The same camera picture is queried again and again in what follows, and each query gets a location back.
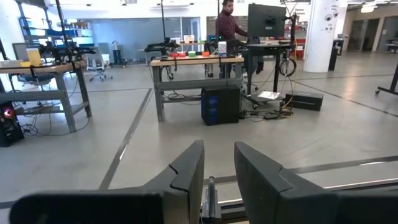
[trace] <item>security camera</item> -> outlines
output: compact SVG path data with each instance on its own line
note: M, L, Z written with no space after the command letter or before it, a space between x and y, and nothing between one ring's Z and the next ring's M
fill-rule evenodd
M327 15L327 16L325 17L325 20L326 20L326 21L331 21L332 18L333 18L333 16L332 16L331 14L329 14L329 15Z

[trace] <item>black box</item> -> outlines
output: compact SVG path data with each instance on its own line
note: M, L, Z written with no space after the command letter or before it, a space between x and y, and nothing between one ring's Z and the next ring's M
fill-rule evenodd
M285 103L288 103L291 98L292 92L286 93ZM306 110L320 111L322 101L323 94L294 91L293 100L287 106Z
M238 86L203 88L201 118L207 126L238 123L241 89Z
M0 147L8 147L24 138L14 107L10 101L0 103Z

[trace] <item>concrete floor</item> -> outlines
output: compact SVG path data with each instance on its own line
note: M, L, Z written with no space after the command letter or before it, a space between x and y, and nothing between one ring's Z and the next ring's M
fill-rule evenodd
M203 124L200 106L178 103L166 104L165 122L158 123L154 96L143 104L153 87L149 69L114 68L108 71L113 80L87 82L93 117L85 129L61 137L28 137L0 149L0 208L5 205L2 202L39 190L98 189L106 176L110 189L142 185L197 139L205 142L205 177L234 175L235 141L246 142L287 168L396 156L398 97L383 92L376 96L374 91L390 85L397 61L398 55L347 53L339 58L335 72L321 74L303 72L299 62L295 88L324 94L321 112L296 109L290 119L259 123L245 119L212 127ZM254 81L262 85L273 66L267 62ZM205 78L201 66L179 67L175 74L176 80L197 78ZM76 78L65 79L73 91ZM267 82L262 89L271 90L271 86ZM280 80L279 91L289 90L290 83L283 85ZM80 95L74 94L72 101L81 101ZM277 104L266 108L277 108ZM28 123L30 118L20 120ZM83 112L76 115L78 128L86 122ZM126 133L132 126L129 139ZM48 115L40 117L37 128L48 130ZM67 132L62 115L52 115L52 131ZM126 140L127 146L120 151ZM116 167L109 171L111 164ZM397 168L397 162L390 162L301 176L329 187L396 178ZM217 189L219 201L240 198L236 183ZM8 211L0 209L0 223L7 223Z

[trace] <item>maroon shirt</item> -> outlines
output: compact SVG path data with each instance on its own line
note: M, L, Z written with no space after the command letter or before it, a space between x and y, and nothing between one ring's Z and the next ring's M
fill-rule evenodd
M248 33L236 24L234 17L222 10L216 20L216 30L218 29L218 35L224 37L224 40L234 40L235 33L240 34L244 37L248 36Z

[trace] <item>man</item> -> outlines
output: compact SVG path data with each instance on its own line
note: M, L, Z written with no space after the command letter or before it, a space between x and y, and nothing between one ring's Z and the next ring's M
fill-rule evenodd
M234 11L234 1L233 0L223 0L223 10L219 14L216 20L216 30L218 30L218 35L223 38L223 40L235 40L235 33L242 35L244 37L248 36L245 30L242 30L236 23L235 18L232 16ZM232 53L234 49L227 46L227 52ZM258 63L256 73L260 73L264 63ZM224 71L225 65L221 65L221 77L225 78L225 75L229 77L231 74L231 64L228 64L227 71Z

